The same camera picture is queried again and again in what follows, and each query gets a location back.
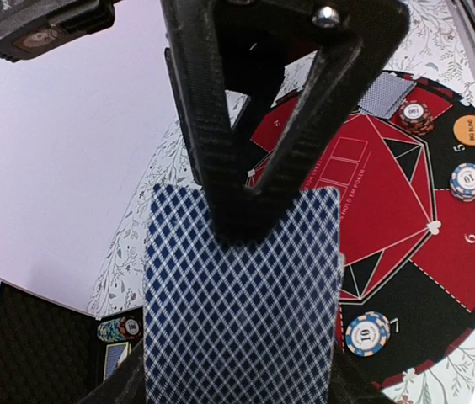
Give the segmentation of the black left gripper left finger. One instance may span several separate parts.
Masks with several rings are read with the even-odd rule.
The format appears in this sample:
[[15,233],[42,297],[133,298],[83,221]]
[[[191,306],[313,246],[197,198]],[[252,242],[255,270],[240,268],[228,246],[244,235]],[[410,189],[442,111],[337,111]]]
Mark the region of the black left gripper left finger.
[[142,343],[138,343],[115,372],[79,403],[144,404],[145,371]]

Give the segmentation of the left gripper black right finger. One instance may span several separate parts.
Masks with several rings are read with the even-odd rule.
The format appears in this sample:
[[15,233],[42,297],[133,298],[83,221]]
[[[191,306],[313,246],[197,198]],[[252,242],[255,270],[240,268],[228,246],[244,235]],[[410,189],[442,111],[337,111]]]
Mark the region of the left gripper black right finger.
[[392,400],[374,387],[334,342],[329,404],[392,404]]

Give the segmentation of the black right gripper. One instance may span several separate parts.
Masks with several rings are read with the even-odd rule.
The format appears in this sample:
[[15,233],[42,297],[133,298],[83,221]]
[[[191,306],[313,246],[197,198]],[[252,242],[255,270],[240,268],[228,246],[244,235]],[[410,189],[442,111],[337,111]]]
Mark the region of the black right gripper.
[[407,35],[401,1],[165,1],[194,181],[222,239],[264,237]]

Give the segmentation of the single blue playing card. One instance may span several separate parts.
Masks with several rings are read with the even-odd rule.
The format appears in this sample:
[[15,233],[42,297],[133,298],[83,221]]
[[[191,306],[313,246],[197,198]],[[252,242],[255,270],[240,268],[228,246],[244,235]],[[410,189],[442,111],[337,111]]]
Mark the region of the single blue playing card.
[[390,119],[414,87],[413,80],[383,72],[358,103],[359,111],[377,118]]

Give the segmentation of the red poker chip stack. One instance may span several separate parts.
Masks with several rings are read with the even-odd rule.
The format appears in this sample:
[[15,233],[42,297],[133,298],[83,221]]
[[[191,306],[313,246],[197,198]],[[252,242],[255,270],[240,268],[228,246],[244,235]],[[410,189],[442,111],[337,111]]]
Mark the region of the red poker chip stack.
[[409,133],[424,136],[434,128],[434,118],[426,103],[402,102],[398,109],[398,122]]

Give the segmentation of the orange big blind button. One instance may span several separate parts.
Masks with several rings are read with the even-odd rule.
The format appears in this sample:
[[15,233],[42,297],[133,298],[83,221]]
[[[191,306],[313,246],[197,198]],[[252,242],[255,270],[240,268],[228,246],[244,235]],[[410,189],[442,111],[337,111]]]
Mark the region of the orange big blind button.
[[453,134],[464,146],[475,146],[475,115],[464,115],[457,119]]

